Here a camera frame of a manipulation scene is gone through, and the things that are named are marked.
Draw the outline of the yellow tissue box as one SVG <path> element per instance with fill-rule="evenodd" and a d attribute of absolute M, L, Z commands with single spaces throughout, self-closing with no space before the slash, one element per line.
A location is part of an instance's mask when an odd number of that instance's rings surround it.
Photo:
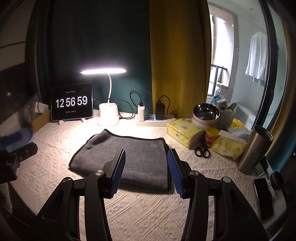
<path fill-rule="evenodd" d="M 195 149 L 204 134 L 204 130 L 184 118 L 171 121 L 166 125 L 167 133 L 186 148 Z"/>

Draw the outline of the cardboard box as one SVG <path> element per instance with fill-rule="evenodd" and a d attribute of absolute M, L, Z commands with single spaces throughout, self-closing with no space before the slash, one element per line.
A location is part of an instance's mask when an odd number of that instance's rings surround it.
<path fill-rule="evenodd" d="M 51 110 L 48 110 L 32 121 L 33 131 L 36 133 L 44 125 L 46 125 L 50 120 L 51 120 Z"/>

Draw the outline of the white perforated basket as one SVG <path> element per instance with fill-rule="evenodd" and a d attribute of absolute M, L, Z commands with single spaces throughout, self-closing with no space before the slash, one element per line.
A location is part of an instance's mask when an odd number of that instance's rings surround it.
<path fill-rule="evenodd" d="M 217 123 L 217 129 L 227 129 L 232 125 L 234 115 L 236 114 L 235 109 L 219 109 L 220 115 Z"/>

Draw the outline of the dark green curtain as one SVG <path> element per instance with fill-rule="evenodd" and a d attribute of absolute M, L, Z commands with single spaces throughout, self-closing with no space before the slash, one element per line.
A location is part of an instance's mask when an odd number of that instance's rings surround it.
<path fill-rule="evenodd" d="M 25 60 L 45 104 L 55 87 L 89 83 L 98 102 L 152 113 L 148 1 L 34 1 Z"/>

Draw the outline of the white desk lamp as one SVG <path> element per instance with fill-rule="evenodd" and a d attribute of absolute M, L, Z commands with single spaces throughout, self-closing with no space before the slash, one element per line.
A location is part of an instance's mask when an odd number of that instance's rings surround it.
<path fill-rule="evenodd" d="M 111 92 L 112 92 L 111 75 L 121 74 L 121 73 L 126 73 L 126 70 L 120 67 L 102 67 L 102 68 L 82 70 L 80 72 L 80 74 L 82 75 L 106 74 L 108 76 L 109 93 L 107 97 L 107 102 L 101 103 L 99 105 L 98 124 L 101 126 L 115 126 L 119 123 L 118 107 L 115 103 L 110 102 L 110 98 L 111 98 Z"/>

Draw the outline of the steel tumbler cup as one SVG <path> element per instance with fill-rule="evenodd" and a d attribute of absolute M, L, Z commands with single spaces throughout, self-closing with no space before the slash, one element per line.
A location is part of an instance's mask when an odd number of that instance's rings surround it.
<path fill-rule="evenodd" d="M 272 134 L 262 126 L 254 126 L 243 154 L 238 161 L 240 172 L 249 175 L 273 143 Z"/>

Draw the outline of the black power adapter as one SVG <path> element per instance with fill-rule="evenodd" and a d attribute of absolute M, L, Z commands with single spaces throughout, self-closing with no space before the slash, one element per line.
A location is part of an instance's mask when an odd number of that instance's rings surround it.
<path fill-rule="evenodd" d="M 161 102 L 156 103 L 156 120 L 164 120 L 165 116 L 165 105 Z"/>

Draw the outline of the white hanging shirt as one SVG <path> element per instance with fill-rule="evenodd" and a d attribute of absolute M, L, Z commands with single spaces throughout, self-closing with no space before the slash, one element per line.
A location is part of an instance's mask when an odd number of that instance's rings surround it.
<path fill-rule="evenodd" d="M 268 60 L 267 36 L 257 32 L 251 36 L 247 68 L 245 74 L 257 80 L 266 80 Z"/>

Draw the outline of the black tablet clock display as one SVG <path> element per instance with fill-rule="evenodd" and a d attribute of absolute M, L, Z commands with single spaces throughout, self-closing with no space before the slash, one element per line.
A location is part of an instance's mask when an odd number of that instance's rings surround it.
<path fill-rule="evenodd" d="M 92 85 L 76 84 L 52 89 L 52 121 L 93 117 Z"/>

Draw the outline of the purple and grey towel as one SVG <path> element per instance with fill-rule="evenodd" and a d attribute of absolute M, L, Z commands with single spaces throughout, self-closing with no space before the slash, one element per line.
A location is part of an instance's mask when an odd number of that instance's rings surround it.
<path fill-rule="evenodd" d="M 79 173 L 91 174 L 113 160 L 119 149 L 125 150 L 126 155 L 121 183 L 158 191 L 171 189 L 167 164 L 169 147 L 164 138 L 119 136 L 105 129 L 93 135 L 74 154 L 69 167 Z"/>

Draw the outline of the yellow red can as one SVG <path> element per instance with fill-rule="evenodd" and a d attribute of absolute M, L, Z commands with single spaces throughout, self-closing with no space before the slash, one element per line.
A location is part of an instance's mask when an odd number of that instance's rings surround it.
<path fill-rule="evenodd" d="M 214 127 L 208 127 L 205 133 L 205 142 L 208 148 L 211 148 L 217 137 L 219 137 L 219 130 Z"/>

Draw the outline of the yellow curtain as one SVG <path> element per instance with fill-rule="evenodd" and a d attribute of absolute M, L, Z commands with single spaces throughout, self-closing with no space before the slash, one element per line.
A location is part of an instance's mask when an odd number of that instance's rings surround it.
<path fill-rule="evenodd" d="M 190 118 L 207 97 L 211 25 L 207 1 L 149 1 L 152 100 L 169 97 L 169 114 Z"/>

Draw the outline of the blue round bowl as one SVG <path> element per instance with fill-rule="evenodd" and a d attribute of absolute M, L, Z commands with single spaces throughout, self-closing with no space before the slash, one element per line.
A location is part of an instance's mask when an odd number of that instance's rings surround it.
<path fill-rule="evenodd" d="M 12 143 L 6 147 L 9 153 L 31 143 L 34 139 L 34 131 L 32 128 L 21 128 L 16 134 L 17 136 L 11 139 Z"/>

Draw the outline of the white USB charger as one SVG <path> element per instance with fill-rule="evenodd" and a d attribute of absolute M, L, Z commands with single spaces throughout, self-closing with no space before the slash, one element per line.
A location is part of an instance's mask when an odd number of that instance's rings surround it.
<path fill-rule="evenodd" d="M 145 121 L 145 106 L 138 105 L 137 117 L 138 117 L 138 121 Z"/>

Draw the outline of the stainless steel bowl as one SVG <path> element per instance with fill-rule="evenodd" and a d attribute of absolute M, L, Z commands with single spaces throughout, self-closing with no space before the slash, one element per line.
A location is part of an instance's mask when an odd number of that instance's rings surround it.
<path fill-rule="evenodd" d="M 217 127 L 219 118 L 220 111 L 217 107 L 208 103 L 200 103 L 193 108 L 191 123 L 206 130 L 208 127 Z"/>

